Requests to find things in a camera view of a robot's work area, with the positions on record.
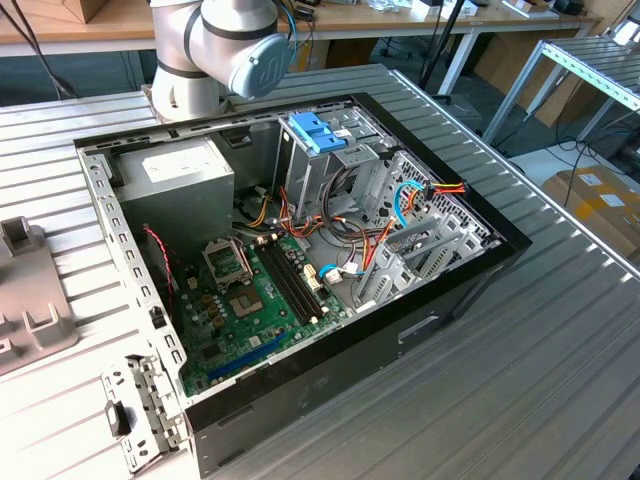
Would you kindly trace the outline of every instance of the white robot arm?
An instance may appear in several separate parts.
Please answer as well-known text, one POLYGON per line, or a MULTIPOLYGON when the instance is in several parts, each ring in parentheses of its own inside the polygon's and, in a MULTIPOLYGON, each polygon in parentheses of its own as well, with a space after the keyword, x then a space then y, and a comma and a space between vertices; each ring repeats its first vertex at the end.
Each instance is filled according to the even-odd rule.
POLYGON ((224 87, 246 98, 266 95, 287 71, 289 43, 276 32, 272 0, 151 0, 151 7, 158 54, 152 97, 165 118, 219 113, 224 87))

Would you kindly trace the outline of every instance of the metal rack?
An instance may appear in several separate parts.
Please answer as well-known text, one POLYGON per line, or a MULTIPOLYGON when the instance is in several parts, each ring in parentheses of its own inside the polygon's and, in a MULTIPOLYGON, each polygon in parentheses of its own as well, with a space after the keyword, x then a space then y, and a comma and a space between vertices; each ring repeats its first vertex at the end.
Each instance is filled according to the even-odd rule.
POLYGON ((557 66, 529 106, 529 112, 535 111, 553 91, 563 70, 577 75, 609 96, 578 140, 593 130, 614 102, 634 111, 640 109, 640 52, 621 47, 606 37, 541 40, 485 130, 484 141, 493 141, 543 57, 553 60, 557 66))

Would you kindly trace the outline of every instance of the connector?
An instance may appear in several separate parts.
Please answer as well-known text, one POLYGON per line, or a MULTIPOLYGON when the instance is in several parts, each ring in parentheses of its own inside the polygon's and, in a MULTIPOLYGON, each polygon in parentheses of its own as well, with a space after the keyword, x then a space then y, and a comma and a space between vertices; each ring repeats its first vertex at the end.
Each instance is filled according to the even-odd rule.
POLYGON ((311 265, 310 263, 307 263, 304 266, 304 276, 307 278, 315 278, 316 276, 316 269, 313 268, 313 265, 311 265))
POLYGON ((340 272, 337 268, 334 268, 325 273, 324 279, 329 283, 329 285, 334 285, 342 281, 342 275, 340 275, 340 272))
POLYGON ((322 288, 322 285, 318 283, 315 277, 307 278, 307 285, 309 285, 309 288, 314 293, 322 288))

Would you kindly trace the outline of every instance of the metal table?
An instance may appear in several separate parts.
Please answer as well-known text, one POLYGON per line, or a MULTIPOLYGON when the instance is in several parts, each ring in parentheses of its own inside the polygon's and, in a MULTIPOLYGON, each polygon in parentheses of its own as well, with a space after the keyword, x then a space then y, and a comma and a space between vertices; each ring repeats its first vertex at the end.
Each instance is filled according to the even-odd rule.
MULTIPOLYGON (((639 274, 382 66, 291 75, 239 108, 366 91, 534 244, 468 314, 217 479, 624 478, 640 458, 639 274)), ((3 473, 127 478, 99 382, 144 352, 70 139, 152 125, 141 94, 0 110, 0 215, 47 232, 82 335, 0 377, 3 473)), ((197 478, 187 452, 143 478, 197 478)))
POLYGON ((511 90, 483 135, 487 143, 495 138, 509 112, 533 75, 540 59, 547 57, 556 67, 528 108, 534 111, 551 92, 563 70, 567 70, 608 95, 609 99, 582 131, 583 140, 617 101, 631 110, 640 109, 640 52, 621 47, 609 38, 542 40, 538 43, 511 90))

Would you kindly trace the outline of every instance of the motherboard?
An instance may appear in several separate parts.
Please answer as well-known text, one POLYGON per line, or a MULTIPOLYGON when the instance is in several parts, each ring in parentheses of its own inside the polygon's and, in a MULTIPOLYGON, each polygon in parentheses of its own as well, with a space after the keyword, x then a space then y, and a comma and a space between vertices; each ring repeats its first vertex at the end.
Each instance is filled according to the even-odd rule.
POLYGON ((346 311, 289 235, 211 242, 176 273, 187 396, 338 325, 346 311))

